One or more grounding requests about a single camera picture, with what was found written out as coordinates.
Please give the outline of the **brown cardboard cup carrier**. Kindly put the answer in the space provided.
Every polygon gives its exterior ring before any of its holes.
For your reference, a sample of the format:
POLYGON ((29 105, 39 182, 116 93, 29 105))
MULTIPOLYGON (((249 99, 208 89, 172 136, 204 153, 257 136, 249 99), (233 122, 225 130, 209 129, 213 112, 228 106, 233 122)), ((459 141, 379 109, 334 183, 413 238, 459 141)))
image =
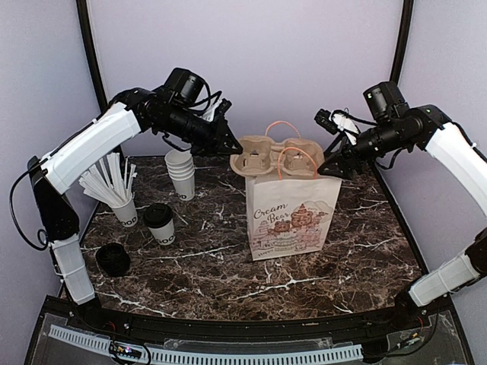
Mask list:
POLYGON ((325 162, 321 146, 303 138, 286 138, 276 142, 263 135, 244 136, 239 140, 242 154, 230 156, 231 169, 241 176, 262 176, 277 173, 313 177, 325 162))

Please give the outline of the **stack of white paper cups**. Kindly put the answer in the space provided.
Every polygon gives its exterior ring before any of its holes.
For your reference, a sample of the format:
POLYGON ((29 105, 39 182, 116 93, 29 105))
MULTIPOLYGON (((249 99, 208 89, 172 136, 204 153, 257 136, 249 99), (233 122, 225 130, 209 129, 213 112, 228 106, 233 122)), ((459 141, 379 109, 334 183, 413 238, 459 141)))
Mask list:
POLYGON ((195 196, 195 166, 190 151, 169 151, 164 161, 178 197, 190 201, 195 196))

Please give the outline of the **printed paper takeout bag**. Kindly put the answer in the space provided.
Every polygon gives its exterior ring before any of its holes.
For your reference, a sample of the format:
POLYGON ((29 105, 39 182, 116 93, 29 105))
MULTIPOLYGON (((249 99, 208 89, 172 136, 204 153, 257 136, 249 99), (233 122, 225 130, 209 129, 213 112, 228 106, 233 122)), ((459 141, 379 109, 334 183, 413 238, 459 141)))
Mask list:
POLYGON ((244 176, 247 235, 253 260, 274 259, 323 248, 342 181, 277 173, 244 176))

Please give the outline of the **single black cup lid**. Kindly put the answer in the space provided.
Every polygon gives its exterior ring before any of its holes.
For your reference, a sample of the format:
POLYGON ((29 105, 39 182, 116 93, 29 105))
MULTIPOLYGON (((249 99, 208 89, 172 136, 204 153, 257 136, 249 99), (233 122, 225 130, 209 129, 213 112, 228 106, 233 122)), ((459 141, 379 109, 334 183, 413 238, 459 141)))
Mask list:
POLYGON ((173 219, 173 211, 169 205, 154 203, 149 205, 143 214, 146 227, 158 229, 168 225, 173 219))

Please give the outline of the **single white paper cup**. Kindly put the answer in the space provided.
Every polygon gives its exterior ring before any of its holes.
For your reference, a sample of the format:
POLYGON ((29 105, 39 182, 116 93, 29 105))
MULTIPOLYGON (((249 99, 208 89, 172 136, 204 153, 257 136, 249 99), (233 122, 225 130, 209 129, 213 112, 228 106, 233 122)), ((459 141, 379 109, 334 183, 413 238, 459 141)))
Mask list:
POLYGON ((162 246, 168 246, 172 244, 176 238, 175 229, 173 225, 173 219, 168 221, 161 227, 149 227, 152 236, 155 241, 162 246))

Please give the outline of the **stack of black lids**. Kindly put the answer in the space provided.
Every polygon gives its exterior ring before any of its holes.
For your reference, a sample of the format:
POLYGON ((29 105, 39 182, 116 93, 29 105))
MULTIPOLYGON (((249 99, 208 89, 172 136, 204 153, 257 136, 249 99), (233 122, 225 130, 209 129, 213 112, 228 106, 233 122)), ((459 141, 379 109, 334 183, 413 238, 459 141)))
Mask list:
POLYGON ((129 271, 129 255, 119 243, 109 243, 100 247, 95 258, 101 269, 110 277, 121 277, 129 271))

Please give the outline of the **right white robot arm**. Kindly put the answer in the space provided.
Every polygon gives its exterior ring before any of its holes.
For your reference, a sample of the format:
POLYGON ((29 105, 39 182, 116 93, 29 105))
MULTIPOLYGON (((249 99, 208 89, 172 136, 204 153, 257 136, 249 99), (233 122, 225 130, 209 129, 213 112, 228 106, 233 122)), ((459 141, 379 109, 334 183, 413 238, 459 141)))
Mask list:
MULTIPOLYGON (((319 174, 351 179, 368 161, 391 151, 399 154, 419 148, 449 170, 482 211, 486 209, 486 158, 458 124, 436 106, 379 112, 376 125, 364 132, 355 126, 355 118, 341 110, 322 109, 315 121, 336 137, 325 152, 319 174)), ((486 232, 481 231, 453 259, 401 290, 389 311, 388 322, 396 330, 406 329, 416 320, 420 308, 485 276, 486 232)))

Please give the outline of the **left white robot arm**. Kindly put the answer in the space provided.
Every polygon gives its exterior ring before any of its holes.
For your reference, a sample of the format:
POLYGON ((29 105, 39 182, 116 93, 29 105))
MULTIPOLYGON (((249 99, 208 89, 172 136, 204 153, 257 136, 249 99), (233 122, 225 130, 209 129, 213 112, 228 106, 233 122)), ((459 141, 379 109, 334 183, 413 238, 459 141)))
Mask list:
POLYGON ((65 193, 82 173, 116 146, 150 129, 175 135, 197 156, 241 154, 242 146, 225 118, 223 99, 206 120, 192 110, 197 93, 160 86, 118 93, 108 110, 42 158, 28 163, 33 194, 58 274, 78 308, 78 320, 92 332, 107 326, 107 314, 94 303, 96 294, 79 243, 79 218, 65 193))

